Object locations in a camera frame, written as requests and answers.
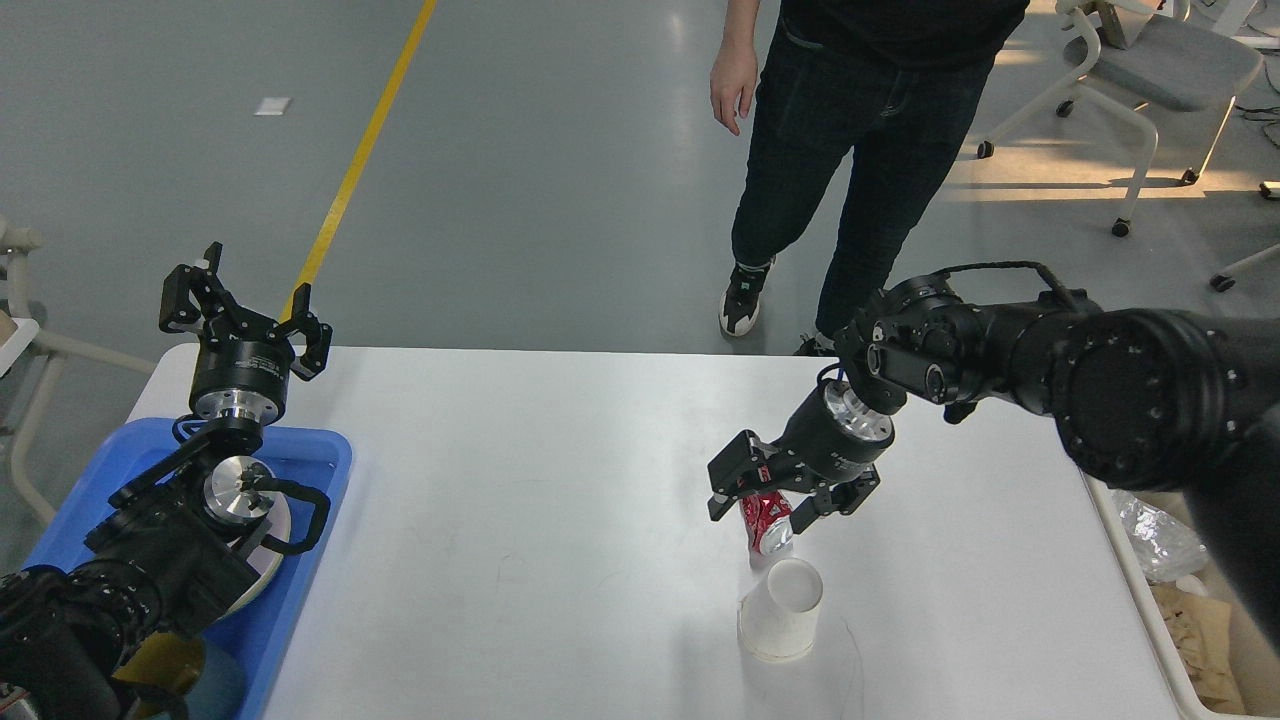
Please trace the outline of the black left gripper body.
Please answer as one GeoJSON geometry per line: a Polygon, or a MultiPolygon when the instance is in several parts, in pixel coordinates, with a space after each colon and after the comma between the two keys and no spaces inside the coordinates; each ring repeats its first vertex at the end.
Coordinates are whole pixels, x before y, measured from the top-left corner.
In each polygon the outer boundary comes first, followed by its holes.
{"type": "Polygon", "coordinates": [[[205,325],[189,392],[189,410],[211,421],[232,416],[271,425],[285,413],[287,386],[296,359],[287,337],[274,328],[247,336],[205,325]]]}

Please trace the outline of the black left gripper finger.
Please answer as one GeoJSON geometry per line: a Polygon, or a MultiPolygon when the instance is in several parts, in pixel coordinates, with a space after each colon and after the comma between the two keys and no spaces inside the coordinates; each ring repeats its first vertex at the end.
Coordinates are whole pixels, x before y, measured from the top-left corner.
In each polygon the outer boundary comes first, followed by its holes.
{"type": "Polygon", "coordinates": [[[303,352],[294,356],[291,364],[291,370],[301,380],[311,380],[325,370],[333,337],[332,327],[320,322],[311,310],[311,293],[312,286],[301,283],[293,292],[289,316],[280,322],[280,341],[285,346],[291,346],[289,340],[294,334],[305,338],[303,352]]]}
{"type": "Polygon", "coordinates": [[[159,329],[191,333],[202,346],[241,340],[239,305],[218,277],[223,243],[212,242],[201,265],[179,264],[163,282],[159,329]]]}

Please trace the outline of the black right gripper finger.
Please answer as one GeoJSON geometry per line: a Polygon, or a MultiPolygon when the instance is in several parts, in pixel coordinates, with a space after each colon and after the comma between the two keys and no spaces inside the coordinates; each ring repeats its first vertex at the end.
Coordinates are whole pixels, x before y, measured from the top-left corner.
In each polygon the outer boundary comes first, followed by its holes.
{"type": "Polygon", "coordinates": [[[867,468],[849,480],[833,482],[805,470],[797,480],[796,492],[808,498],[794,507],[788,519],[791,532],[800,536],[814,521],[833,512],[852,515],[881,484],[876,468],[867,468]]]}
{"type": "Polygon", "coordinates": [[[774,488],[791,461],[791,452],[760,439],[754,430],[740,430],[708,464],[710,497],[708,516],[719,521],[741,498],[774,488]]]}

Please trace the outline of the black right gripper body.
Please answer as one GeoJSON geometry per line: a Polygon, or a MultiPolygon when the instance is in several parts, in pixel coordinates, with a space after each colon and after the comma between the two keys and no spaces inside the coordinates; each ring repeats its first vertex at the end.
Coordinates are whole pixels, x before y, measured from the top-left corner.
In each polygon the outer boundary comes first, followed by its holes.
{"type": "Polygon", "coordinates": [[[824,378],[786,421],[767,466],[773,484],[812,493],[855,479],[893,439],[890,415],[867,405],[846,380],[824,378]]]}

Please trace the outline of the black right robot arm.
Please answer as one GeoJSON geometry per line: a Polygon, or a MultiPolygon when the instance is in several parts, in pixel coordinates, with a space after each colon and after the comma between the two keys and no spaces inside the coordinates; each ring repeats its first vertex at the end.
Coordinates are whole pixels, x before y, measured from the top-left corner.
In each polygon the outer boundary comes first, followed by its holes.
{"type": "Polygon", "coordinates": [[[1065,454],[1112,489],[1178,492],[1263,637],[1279,628],[1279,328],[1274,319],[1105,311],[1042,264],[1033,301],[977,305],[951,270],[904,281],[836,336],[782,436],[742,430],[708,465],[708,512],[772,491],[805,495],[796,533],[849,515],[878,482],[892,415],[915,396],[957,424],[1000,398],[1051,416],[1065,454]]]}

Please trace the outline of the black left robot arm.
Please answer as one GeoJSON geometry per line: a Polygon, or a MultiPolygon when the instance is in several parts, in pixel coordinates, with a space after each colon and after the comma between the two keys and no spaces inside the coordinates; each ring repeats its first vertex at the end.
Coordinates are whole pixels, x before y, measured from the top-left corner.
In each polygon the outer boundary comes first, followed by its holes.
{"type": "Polygon", "coordinates": [[[163,284],[159,328],[198,337],[177,447],[120,486],[111,515],[84,537],[90,561],[33,565],[3,578],[3,716],[127,719],[142,705],[188,717],[175,692],[116,674],[157,632],[193,639],[259,579],[256,548],[312,550],[332,511],[320,489],[274,475],[256,459],[285,413],[292,375],[326,366],[332,328],[310,309],[310,284],[275,320],[239,305],[218,277],[223,246],[180,264],[163,284]]]}

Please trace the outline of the bystander bare hand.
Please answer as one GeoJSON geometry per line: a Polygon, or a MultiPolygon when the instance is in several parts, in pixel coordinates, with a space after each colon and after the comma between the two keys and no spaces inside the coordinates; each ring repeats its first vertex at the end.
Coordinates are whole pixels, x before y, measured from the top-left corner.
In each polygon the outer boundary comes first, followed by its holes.
{"type": "Polygon", "coordinates": [[[724,36],[709,76],[713,117],[732,136],[742,133],[742,123],[753,109],[758,83],[758,56],[753,44],[724,36]]]}

